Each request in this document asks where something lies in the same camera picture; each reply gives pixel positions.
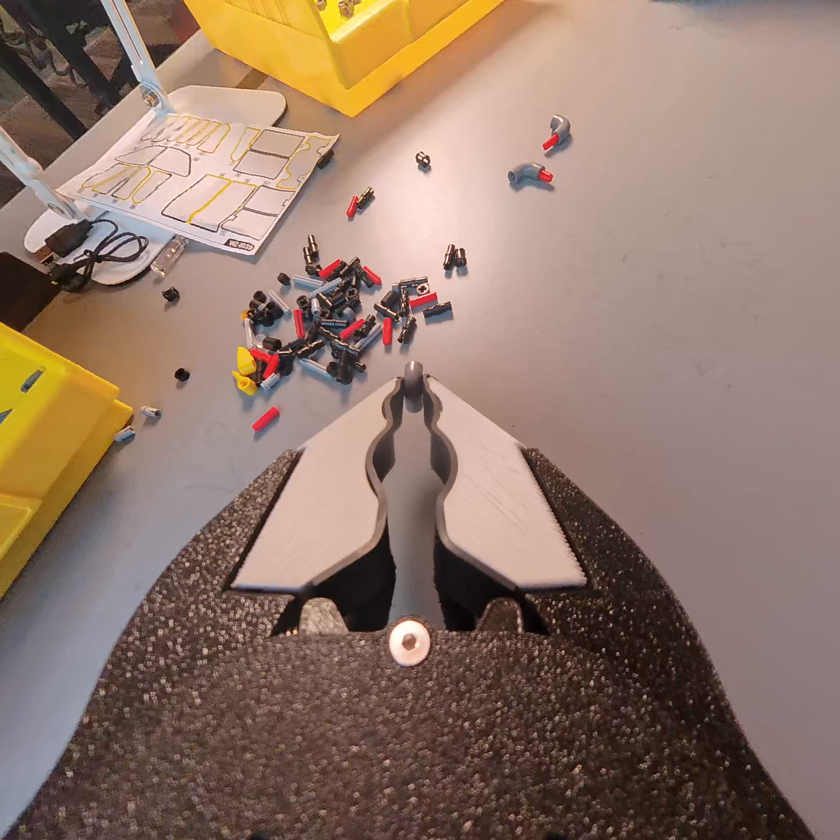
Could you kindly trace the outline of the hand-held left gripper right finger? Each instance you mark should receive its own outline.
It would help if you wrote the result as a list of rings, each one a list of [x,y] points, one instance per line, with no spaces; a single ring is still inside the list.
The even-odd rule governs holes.
[[[521,627],[542,632],[528,595],[583,590],[587,578],[524,445],[434,377],[423,379],[423,410],[443,482],[434,583],[446,628],[477,629],[500,598]]]

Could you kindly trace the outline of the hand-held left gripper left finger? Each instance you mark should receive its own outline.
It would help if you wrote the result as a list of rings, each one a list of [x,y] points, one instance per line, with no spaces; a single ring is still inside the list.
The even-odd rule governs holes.
[[[231,587],[330,599],[350,629],[382,629],[396,567],[383,479],[403,414],[396,377],[311,437],[246,545]]]

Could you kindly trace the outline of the grey desk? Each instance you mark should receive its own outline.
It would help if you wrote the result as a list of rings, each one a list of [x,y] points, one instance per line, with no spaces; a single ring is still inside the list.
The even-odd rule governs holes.
[[[257,260],[194,246],[171,307],[143,278],[29,326],[163,414],[2,600],[2,830],[178,550],[402,372],[381,345],[350,388],[296,370],[251,433],[239,313],[315,235],[452,301],[408,353],[636,540],[765,768],[838,837],[838,3],[505,2],[355,119],[286,96],[286,125],[340,142]],[[554,114],[571,137],[546,153]],[[553,188],[512,189],[525,162]]]

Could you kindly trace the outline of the pile of black red pins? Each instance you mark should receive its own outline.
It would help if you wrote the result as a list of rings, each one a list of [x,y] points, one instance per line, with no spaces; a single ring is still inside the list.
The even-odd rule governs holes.
[[[426,276],[387,286],[360,257],[323,264],[312,234],[302,256],[302,275],[280,272],[280,289],[255,291],[240,315],[254,325],[257,393],[272,391],[296,365],[351,385],[366,372],[364,356],[376,343],[403,348],[419,318],[429,323],[454,315],[452,302],[440,298]]]

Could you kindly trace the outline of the heap of dark grey bricks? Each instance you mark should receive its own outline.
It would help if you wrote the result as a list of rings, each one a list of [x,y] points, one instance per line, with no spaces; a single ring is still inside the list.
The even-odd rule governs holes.
[[[1,424],[12,413],[27,404],[27,394],[44,372],[43,369],[29,369],[29,365],[20,367],[11,361],[2,361],[1,365]]]

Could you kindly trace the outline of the white sticker sheet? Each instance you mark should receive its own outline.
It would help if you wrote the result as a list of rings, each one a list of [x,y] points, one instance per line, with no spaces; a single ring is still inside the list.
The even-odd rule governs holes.
[[[217,249],[254,254],[338,140],[149,113],[60,191]]]

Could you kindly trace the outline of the white lamp base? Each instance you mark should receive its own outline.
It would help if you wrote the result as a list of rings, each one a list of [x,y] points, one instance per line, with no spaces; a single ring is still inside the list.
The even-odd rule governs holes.
[[[209,133],[215,129],[228,129],[246,118],[257,118],[259,123],[267,119],[280,119],[286,111],[287,101],[282,94],[273,91],[244,90],[237,88],[186,86],[167,95],[169,111],[161,115],[151,108],[147,117],[142,117],[118,142],[123,146],[130,136],[140,129],[153,132],[166,130],[171,124],[178,128],[186,118],[192,118],[198,131]],[[22,153],[13,164],[13,171],[26,169],[22,175],[24,184],[46,205],[45,212],[32,224],[24,237],[24,248],[28,256],[47,268],[48,272],[58,266],[73,266],[77,262],[87,265],[87,251],[95,250],[102,241],[108,240],[103,253],[110,259],[93,263],[90,276],[83,268],[76,269],[80,280],[62,280],[58,284],[65,290],[82,288],[93,281],[102,286],[115,287],[142,275],[151,267],[153,259],[175,234],[162,222],[148,217],[130,215],[133,203],[125,206],[111,196],[108,205],[100,207],[90,200],[83,201],[67,192],[56,190],[44,182],[44,173],[39,166]],[[67,256],[60,256],[46,243],[47,237],[63,227],[91,223],[77,247]]]

